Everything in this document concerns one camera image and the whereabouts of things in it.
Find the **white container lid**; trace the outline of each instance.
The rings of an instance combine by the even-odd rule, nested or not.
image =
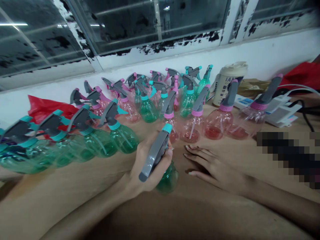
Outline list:
[[[221,68],[220,74],[227,77],[242,77],[248,72],[247,62],[240,61]]]

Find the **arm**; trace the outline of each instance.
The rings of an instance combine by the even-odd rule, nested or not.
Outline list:
[[[320,237],[320,204],[283,191],[261,180],[240,173],[222,163],[212,151],[186,146],[185,157],[205,167],[210,175],[189,172],[212,185],[260,203],[286,217],[310,234]]]
[[[136,160],[130,173],[124,174],[109,189],[96,195],[64,217],[50,228],[41,239],[81,239],[119,205],[144,191],[153,190],[160,182],[163,173],[169,167],[173,154],[171,144],[169,143],[169,148],[147,181],[144,183],[140,182],[138,176],[157,135],[158,131],[138,145]]]

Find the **power strip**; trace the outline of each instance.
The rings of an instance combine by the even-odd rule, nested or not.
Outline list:
[[[288,96],[278,96],[271,100],[268,108],[266,109],[266,121],[276,127],[290,127],[292,122],[295,121],[298,117],[294,115],[302,106],[299,104],[294,105],[289,108],[291,104],[288,102],[291,97]],[[253,103],[254,100],[243,97],[241,95],[236,95],[234,106],[243,109],[248,107]]]

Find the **cylindrical container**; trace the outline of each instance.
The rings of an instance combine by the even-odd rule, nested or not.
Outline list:
[[[215,90],[212,104],[216,107],[219,107],[222,100],[225,99],[228,94],[228,85],[231,83],[231,81],[236,78],[240,83],[243,77],[247,74],[247,71],[248,65],[246,62],[236,62],[221,68],[219,77],[217,78],[216,82],[213,83],[218,83],[218,85]]]

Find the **pixelated area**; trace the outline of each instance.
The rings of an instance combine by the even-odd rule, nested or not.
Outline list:
[[[320,146],[320,133],[311,132],[315,147]],[[310,147],[299,146],[299,140],[288,139],[285,132],[257,133],[257,147],[262,153],[272,154],[278,166],[289,169],[299,182],[308,183],[312,189],[320,189],[320,154],[310,153]]]

